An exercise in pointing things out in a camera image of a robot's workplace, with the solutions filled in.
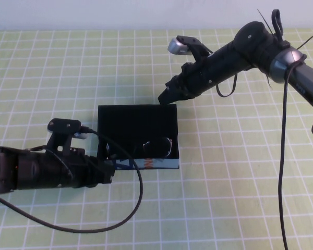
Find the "green grid mat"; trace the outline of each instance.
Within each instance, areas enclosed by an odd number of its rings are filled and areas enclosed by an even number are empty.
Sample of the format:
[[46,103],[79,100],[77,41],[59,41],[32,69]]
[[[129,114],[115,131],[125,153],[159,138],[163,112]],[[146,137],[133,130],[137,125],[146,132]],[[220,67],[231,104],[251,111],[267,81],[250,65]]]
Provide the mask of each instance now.
[[[192,57],[167,52],[189,35],[216,51],[236,30],[0,32],[0,145],[47,142],[52,118],[97,127],[98,105],[157,104],[165,83]],[[294,47],[313,29],[286,30]],[[313,40],[301,49],[313,67]],[[233,79],[220,85],[229,93]],[[258,70],[242,72],[235,93],[215,89],[178,102],[180,169],[143,171],[137,214],[100,234],[61,233],[0,204],[0,249],[283,249],[278,214],[283,85]],[[283,181],[290,249],[313,249],[313,109],[290,87]],[[74,140],[87,154],[97,138]],[[2,195],[48,222],[71,228],[109,226],[138,198],[133,171],[93,189],[15,191]]]

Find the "wire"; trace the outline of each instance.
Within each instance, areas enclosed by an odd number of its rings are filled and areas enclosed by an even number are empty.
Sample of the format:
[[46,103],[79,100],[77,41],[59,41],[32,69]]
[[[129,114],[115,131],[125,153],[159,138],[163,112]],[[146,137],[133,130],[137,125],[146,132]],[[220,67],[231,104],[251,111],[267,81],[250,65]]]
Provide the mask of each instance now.
[[138,201],[137,201],[137,204],[136,206],[134,207],[133,211],[121,222],[113,225],[113,226],[110,226],[110,227],[106,227],[106,228],[101,228],[101,229],[89,229],[89,230],[80,230],[80,229],[72,229],[72,228],[64,228],[64,227],[60,227],[60,226],[56,226],[56,225],[53,225],[53,224],[50,224],[46,221],[43,221],[39,218],[36,218],[30,214],[28,214],[27,212],[17,208],[16,206],[14,206],[13,204],[5,201],[4,199],[0,198],[0,203],[7,206],[8,208],[12,209],[13,211],[19,213],[20,215],[38,223],[38,224],[41,224],[45,227],[48,227],[48,228],[51,228],[51,229],[54,229],[54,230],[58,230],[58,231],[62,231],[62,232],[68,232],[68,233],[81,233],[81,234],[90,234],[90,233],[101,233],[101,232],[106,232],[106,231],[109,231],[109,230],[113,230],[115,228],[118,228],[120,226],[122,226],[123,224],[125,224],[128,220],[130,220],[133,215],[137,212],[139,206],[140,206],[140,203],[141,203],[141,200],[142,200],[142,194],[143,194],[143,184],[142,184],[142,177],[141,177],[141,173],[140,173],[140,170],[139,170],[139,167],[137,165],[137,163],[132,159],[132,157],[130,156],[129,153],[127,153],[121,146],[119,146],[117,143],[115,143],[113,140],[111,140],[110,138],[108,138],[107,136],[105,135],[102,135],[102,134],[99,134],[97,133],[96,131],[94,130],[91,130],[90,129],[90,133],[93,133],[93,134],[96,134],[97,136],[101,137],[102,139],[108,141],[109,143],[111,143],[114,147],[117,147],[118,150],[122,151],[123,154],[125,154],[129,160],[132,160],[133,162],[133,165],[135,166],[135,169],[137,171],[137,175],[138,175],[138,179],[139,179],[139,185],[140,185],[140,193],[139,193],[139,198],[138,198]]
[[59,160],[62,165],[66,168],[66,170],[68,171],[68,175],[71,177],[71,180],[73,180],[73,174],[72,174],[72,171],[70,170],[70,168],[66,165],[66,163],[55,153],[53,152],[52,150],[48,149],[48,148],[44,148],[45,151],[51,153],[54,157],[57,158],[57,160]]
[[266,19],[263,17],[263,15],[261,14],[261,12],[259,11],[259,9],[257,9],[257,11],[260,13],[261,17],[263,18],[264,22],[266,23],[266,25],[268,26],[269,30],[270,30],[270,33],[273,35],[271,29],[270,29],[270,26],[269,24],[267,23]]
[[307,39],[306,41],[305,41],[305,43],[303,43],[301,46],[299,46],[297,49],[300,49],[301,47],[303,47],[306,43],[308,43],[311,39],[313,38],[313,35],[309,38],[309,39]]
[[278,177],[278,205],[279,205],[279,212],[280,212],[280,221],[281,221],[281,230],[282,230],[282,238],[285,250],[287,248],[287,241],[285,235],[285,227],[284,227],[284,216],[283,216],[283,198],[282,198],[282,181],[283,181],[283,170],[284,170],[284,155],[285,155],[285,130],[286,130],[286,104],[287,104],[287,85],[290,79],[290,76],[299,64],[303,61],[296,61],[290,67],[290,70],[287,73],[287,77],[284,83],[284,93],[283,93],[283,113],[282,113],[282,135],[281,135],[281,160],[280,160],[280,172]]
[[218,95],[219,95],[220,97],[228,97],[228,96],[232,95],[232,94],[234,93],[234,91],[235,91],[235,88],[236,88],[236,80],[237,80],[237,79],[238,79],[238,74],[236,74],[236,75],[234,76],[233,87],[232,87],[232,90],[231,90],[230,94],[228,94],[228,95],[223,95],[223,94],[220,92],[220,90],[219,90],[219,84],[217,84],[215,88],[216,88],[216,90],[217,90]]
[[33,148],[27,148],[27,151],[30,152],[38,152],[38,151],[42,151],[42,150],[46,150],[49,153],[51,153],[54,157],[56,157],[57,160],[59,160],[61,162],[61,164],[66,168],[68,175],[71,177],[71,180],[73,179],[73,174],[72,171],[70,170],[70,168],[66,165],[66,163],[52,150],[48,149],[45,145],[43,146],[38,146],[38,147],[33,147]]

